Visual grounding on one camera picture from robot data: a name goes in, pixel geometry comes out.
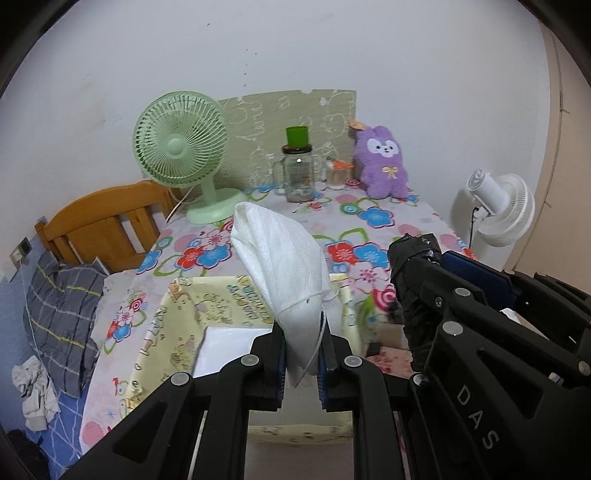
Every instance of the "tag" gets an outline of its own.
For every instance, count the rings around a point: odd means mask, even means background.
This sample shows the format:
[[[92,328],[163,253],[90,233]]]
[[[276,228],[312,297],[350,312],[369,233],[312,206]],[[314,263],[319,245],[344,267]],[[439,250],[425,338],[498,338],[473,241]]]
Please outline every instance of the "tag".
[[[367,125],[365,125],[361,122],[358,122],[357,120],[353,120],[353,119],[349,120],[349,126],[353,130],[365,130],[367,128]]]

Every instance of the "blue gripper pad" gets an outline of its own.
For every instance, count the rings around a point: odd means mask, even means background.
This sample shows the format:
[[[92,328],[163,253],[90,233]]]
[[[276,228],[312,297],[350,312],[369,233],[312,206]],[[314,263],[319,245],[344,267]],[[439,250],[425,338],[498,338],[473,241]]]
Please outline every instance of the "blue gripper pad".
[[[285,368],[287,362],[287,360],[285,359],[285,355],[286,354],[284,343],[281,347],[281,352],[279,356],[279,388],[277,391],[277,401],[279,402],[279,405],[281,405],[281,403],[283,402],[283,395],[285,393]]]
[[[322,349],[318,354],[318,376],[316,377],[318,382],[318,398],[322,409],[326,410],[326,364],[324,363],[324,354]]]
[[[502,310],[515,306],[517,297],[513,293],[511,282],[497,270],[452,251],[441,256],[441,266],[449,273],[481,288],[491,308]]]

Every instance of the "blue bedsheet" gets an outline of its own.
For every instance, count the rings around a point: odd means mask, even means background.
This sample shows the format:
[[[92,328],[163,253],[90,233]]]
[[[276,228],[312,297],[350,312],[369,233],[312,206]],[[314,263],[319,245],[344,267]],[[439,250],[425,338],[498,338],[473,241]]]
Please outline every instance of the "blue bedsheet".
[[[79,437],[87,393],[88,387],[82,391],[80,398],[72,398],[61,392],[59,397],[61,413],[53,418],[49,428],[44,432],[27,430],[27,436],[34,442],[38,441],[39,437],[43,438],[41,448],[49,458],[51,480],[58,479],[82,456]]]

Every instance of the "fan base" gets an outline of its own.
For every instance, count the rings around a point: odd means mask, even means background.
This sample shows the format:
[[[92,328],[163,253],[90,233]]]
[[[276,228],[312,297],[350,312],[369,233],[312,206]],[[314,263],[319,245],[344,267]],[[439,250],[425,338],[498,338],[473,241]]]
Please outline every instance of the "fan base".
[[[199,225],[219,222],[234,215],[234,207],[237,203],[246,201],[248,198],[240,190],[219,189],[216,190],[215,203],[211,205],[205,201],[192,203],[187,209],[187,220]]]

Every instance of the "orange lid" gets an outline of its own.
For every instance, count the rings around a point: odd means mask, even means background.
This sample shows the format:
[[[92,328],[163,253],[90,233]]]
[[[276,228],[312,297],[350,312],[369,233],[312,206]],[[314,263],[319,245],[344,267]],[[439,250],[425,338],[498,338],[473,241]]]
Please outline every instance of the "orange lid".
[[[335,168],[336,170],[341,170],[343,168],[353,168],[353,164],[352,163],[347,163],[343,160],[333,160],[331,162],[331,167]]]

